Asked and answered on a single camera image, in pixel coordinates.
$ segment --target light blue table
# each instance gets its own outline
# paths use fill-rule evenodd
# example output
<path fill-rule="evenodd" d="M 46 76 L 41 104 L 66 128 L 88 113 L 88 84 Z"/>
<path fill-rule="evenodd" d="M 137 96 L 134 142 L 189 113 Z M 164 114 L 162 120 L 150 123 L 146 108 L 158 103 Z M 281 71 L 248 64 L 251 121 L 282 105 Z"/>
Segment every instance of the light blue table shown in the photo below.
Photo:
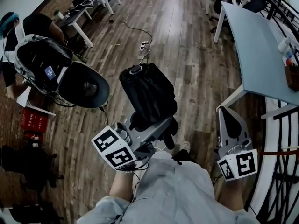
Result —
<path fill-rule="evenodd" d="M 262 119 L 286 112 L 299 106 L 299 93 L 287 86 L 285 66 L 278 44 L 282 33 L 273 29 L 273 22 L 240 6 L 222 2 L 221 14 L 215 33 L 217 43 L 224 14 L 232 30 L 239 57 L 242 85 L 220 106 L 230 106 L 247 92 L 270 97 L 288 105 L 268 112 Z"/>

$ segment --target red box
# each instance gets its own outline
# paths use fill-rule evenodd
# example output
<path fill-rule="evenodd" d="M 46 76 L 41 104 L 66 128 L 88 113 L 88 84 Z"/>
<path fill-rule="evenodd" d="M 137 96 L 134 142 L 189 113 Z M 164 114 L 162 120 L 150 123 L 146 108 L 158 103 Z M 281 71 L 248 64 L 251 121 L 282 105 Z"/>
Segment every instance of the red box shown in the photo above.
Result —
<path fill-rule="evenodd" d="M 48 116 L 34 109 L 25 108 L 23 111 L 21 127 L 35 132 L 46 132 Z"/>

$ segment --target person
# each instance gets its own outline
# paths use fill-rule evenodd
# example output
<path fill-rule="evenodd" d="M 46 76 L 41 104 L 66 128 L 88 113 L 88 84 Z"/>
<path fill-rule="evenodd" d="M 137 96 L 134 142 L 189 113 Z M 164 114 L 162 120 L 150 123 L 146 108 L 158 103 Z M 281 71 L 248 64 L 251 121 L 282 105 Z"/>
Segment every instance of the person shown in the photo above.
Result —
<path fill-rule="evenodd" d="M 9 12 L 3 16 L 0 21 L 0 39 L 6 38 L 6 45 L 3 42 L 3 49 L 6 52 L 14 51 L 18 40 L 15 34 L 15 27 L 20 24 L 19 15 Z M 55 23 L 43 14 L 32 14 L 26 17 L 23 22 L 25 35 L 35 34 L 39 36 L 49 37 L 54 39 L 61 45 L 64 45 L 64 34 Z M 2 71 L 7 94 L 10 98 L 16 99 L 28 87 L 28 84 L 16 84 L 16 70 L 12 61 L 7 59 L 5 54 L 0 62 L 0 72 Z"/>
<path fill-rule="evenodd" d="M 241 182 L 226 183 L 220 204 L 208 172 L 192 162 L 189 152 L 184 141 L 173 158 L 165 151 L 155 153 L 133 202 L 134 174 L 116 172 L 109 195 L 77 224 L 259 223 L 243 209 Z"/>

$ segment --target small screen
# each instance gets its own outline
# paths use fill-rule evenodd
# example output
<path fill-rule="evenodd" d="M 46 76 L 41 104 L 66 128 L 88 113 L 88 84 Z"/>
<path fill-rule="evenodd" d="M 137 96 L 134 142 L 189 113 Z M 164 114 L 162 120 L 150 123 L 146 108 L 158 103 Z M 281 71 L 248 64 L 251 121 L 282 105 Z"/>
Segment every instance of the small screen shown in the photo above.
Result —
<path fill-rule="evenodd" d="M 49 80 L 52 80 L 56 76 L 54 70 L 50 65 L 44 71 L 46 72 L 46 75 L 49 78 Z"/>

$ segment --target shirt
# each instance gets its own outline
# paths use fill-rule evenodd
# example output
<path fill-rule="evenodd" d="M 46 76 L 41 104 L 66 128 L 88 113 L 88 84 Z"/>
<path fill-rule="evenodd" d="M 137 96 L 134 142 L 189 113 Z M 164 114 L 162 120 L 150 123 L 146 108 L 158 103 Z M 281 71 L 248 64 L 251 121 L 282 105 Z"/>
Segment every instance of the shirt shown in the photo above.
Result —
<path fill-rule="evenodd" d="M 35 34 L 51 38 L 51 33 L 49 32 L 51 23 L 52 20 L 43 14 L 32 14 L 26 17 L 23 21 L 25 35 Z M 7 35 L 5 51 L 14 51 L 17 44 L 18 40 L 14 29 L 12 29 Z M 0 70 L 3 72 L 5 86 L 9 87 L 15 83 L 16 71 L 13 63 L 3 63 L 2 60 L 3 59 L 0 61 Z"/>
<path fill-rule="evenodd" d="M 258 224 L 245 210 L 231 211 L 214 199 L 208 172 L 198 164 L 179 165 L 162 151 L 149 161 L 136 199 L 106 196 L 77 224 Z"/>

